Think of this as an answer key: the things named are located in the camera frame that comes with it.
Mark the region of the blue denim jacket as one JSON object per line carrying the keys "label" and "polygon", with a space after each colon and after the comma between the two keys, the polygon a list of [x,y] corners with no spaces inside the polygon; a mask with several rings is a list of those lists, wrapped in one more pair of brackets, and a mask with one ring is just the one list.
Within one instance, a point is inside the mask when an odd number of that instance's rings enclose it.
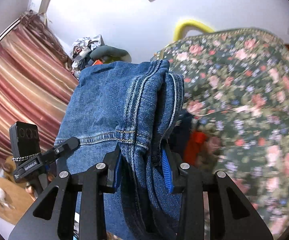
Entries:
{"label": "blue denim jacket", "polygon": [[107,230],[122,239],[176,238],[181,198],[166,188],[161,142],[175,127],[183,98],[183,77],[167,60],[117,61],[80,73],[55,140],[76,137],[80,147],[57,166],[83,172],[121,149],[121,185],[104,196],[104,210]]}

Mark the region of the yellow round object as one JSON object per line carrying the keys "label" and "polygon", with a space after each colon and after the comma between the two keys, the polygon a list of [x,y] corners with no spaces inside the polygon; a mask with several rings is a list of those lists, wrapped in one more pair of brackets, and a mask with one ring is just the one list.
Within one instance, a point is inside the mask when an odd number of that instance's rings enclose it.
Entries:
{"label": "yellow round object", "polygon": [[173,33],[173,41],[178,41],[184,38],[189,31],[197,31],[200,33],[213,33],[214,30],[196,20],[185,20],[177,24]]}

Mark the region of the floral bedspread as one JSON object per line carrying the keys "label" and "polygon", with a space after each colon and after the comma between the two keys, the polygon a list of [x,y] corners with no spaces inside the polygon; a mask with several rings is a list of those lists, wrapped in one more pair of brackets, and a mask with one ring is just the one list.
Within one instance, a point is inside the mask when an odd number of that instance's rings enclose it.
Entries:
{"label": "floral bedspread", "polygon": [[274,239],[289,233],[289,51],[257,28],[175,41],[154,55],[183,76],[184,109],[197,128],[221,139],[219,156],[199,164],[223,170],[247,196]]}

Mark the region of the red garment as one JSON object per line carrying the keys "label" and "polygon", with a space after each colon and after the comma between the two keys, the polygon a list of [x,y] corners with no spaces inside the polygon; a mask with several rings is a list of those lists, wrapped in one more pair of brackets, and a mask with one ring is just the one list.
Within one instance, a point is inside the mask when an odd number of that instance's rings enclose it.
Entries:
{"label": "red garment", "polygon": [[203,132],[193,132],[187,141],[183,152],[183,161],[189,165],[197,165],[199,158],[206,150],[207,135]]}

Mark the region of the pile of clutter on box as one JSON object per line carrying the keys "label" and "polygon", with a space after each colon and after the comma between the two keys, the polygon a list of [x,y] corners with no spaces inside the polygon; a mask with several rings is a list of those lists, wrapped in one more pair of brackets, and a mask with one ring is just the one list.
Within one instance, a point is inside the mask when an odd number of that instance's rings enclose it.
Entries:
{"label": "pile of clutter on box", "polygon": [[95,37],[82,37],[72,44],[71,73],[78,80],[81,71],[87,67],[112,63],[128,56],[129,53],[126,50],[106,45],[100,34]]}

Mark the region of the striped pink curtain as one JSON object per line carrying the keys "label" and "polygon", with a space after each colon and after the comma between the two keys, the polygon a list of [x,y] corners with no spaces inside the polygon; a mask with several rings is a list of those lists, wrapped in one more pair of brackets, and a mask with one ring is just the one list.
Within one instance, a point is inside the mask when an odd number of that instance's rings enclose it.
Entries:
{"label": "striped pink curtain", "polygon": [[71,59],[41,15],[31,11],[0,41],[0,165],[11,156],[9,128],[35,124],[50,148],[78,83]]}

